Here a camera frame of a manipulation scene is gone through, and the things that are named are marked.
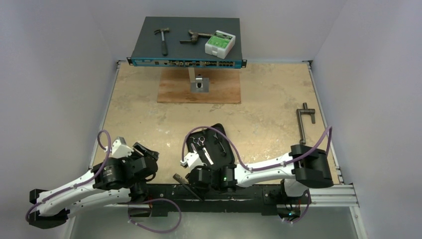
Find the black zippered tool case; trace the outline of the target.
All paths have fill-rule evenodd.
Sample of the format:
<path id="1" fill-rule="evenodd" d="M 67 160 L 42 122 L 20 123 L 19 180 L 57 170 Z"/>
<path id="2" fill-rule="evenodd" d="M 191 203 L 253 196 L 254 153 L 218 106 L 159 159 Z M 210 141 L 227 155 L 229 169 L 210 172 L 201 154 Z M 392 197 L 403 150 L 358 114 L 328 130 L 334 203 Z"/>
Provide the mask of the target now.
<path id="1" fill-rule="evenodd" d="M 223 137 L 223 144 L 227 152 L 227 156 L 225 157 L 221 156 L 218 146 L 214 144 L 213 134 L 215 132 L 220 133 L 221 137 Z M 235 162 L 235 157 L 231 149 L 230 143 L 228 142 L 227 139 L 224 138 L 226 136 L 226 133 L 222 124 L 217 123 L 217 124 L 212 125 L 210 128 L 205 128 L 198 132 L 192 132 L 188 134 L 186 138 L 186 146 L 188 148 L 188 152 L 193 152 L 191 148 L 192 141 L 190 137 L 194 137 L 198 140 L 199 137 L 201 136 L 205 137 L 205 147 L 209 155 L 211 156 L 212 161 L 214 162 L 213 165 L 210 165 L 209 161 L 207 160 L 202 150 L 202 147 L 198 145 L 199 143 L 198 141 L 197 151 L 198 151 L 198 154 L 200 155 L 202 162 L 206 164 L 206 167 L 216 170 L 216 169 L 222 168 L 225 165 L 233 164 Z"/>

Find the black comb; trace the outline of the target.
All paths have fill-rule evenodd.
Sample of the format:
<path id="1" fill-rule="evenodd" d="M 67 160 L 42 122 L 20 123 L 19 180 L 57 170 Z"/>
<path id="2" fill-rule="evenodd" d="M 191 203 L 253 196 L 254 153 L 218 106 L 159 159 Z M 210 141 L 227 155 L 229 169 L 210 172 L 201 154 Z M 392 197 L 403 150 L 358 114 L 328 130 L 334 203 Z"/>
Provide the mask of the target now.
<path id="1" fill-rule="evenodd" d="M 191 186 L 186 179 L 184 179 L 179 174 L 175 173 L 173 175 L 173 179 L 175 179 L 179 184 L 181 184 L 186 190 L 188 190 L 192 195 L 194 195 L 199 201 L 204 201 L 204 196 L 193 186 Z"/>

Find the black hair clip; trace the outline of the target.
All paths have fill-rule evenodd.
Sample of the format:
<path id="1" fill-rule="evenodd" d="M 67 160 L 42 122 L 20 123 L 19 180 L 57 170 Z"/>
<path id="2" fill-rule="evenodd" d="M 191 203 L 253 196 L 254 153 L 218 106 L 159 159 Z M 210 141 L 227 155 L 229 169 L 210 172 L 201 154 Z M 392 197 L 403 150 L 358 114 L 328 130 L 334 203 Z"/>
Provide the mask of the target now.
<path id="1" fill-rule="evenodd" d="M 214 144 L 218 146 L 221 156 L 223 157 L 227 156 L 227 152 L 223 144 L 223 137 L 221 137 L 221 134 L 218 132 L 215 132 L 213 134 L 213 138 L 214 138 Z"/>

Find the silver thinning scissors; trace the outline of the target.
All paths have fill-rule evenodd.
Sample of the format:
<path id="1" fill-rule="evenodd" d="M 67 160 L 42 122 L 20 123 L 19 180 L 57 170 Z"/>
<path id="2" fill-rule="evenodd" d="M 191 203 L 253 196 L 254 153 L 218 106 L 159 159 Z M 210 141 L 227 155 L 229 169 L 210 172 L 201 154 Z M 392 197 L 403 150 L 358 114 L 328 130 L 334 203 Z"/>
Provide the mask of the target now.
<path id="1" fill-rule="evenodd" d="M 194 138 L 194 137 L 190 137 L 191 138 L 191 148 L 192 148 L 192 150 L 193 150 L 193 153 L 197 153 L 198 151 L 197 151 L 197 143 L 198 143 L 198 140 L 196 139 L 196 138 Z"/>

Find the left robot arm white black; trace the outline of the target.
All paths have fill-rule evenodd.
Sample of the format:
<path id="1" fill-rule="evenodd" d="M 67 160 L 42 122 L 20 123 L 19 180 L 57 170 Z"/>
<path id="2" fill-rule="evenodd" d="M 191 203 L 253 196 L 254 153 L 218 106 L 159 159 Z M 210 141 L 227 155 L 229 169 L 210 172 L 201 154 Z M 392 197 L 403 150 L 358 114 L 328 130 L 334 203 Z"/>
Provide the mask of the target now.
<path id="1" fill-rule="evenodd" d="M 27 222 L 50 229 L 88 209 L 133 201 L 144 203 L 148 199 L 146 183 L 158 171 L 159 153 L 139 143 L 129 147 L 115 140 L 106 156 L 103 163 L 70 183 L 50 191 L 30 191 L 34 209 L 26 215 Z"/>

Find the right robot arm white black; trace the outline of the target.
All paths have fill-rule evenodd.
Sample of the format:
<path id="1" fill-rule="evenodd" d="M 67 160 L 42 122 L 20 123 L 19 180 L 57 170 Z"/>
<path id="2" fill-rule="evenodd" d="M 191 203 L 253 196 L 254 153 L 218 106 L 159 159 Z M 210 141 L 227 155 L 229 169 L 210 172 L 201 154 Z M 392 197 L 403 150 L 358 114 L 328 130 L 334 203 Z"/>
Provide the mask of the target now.
<path id="1" fill-rule="evenodd" d="M 235 163 L 208 166 L 198 153 L 193 152 L 187 153 L 180 164 L 190 170 L 188 183 L 204 192 L 210 189 L 221 193 L 234 192 L 260 182 L 283 180 L 279 195 L 284 202 L 290 203 L 308 188 L 334 185 L 327 152 L 301 144 L 291 146 L 291 151 L 280 157 L 246 166 Z"/>

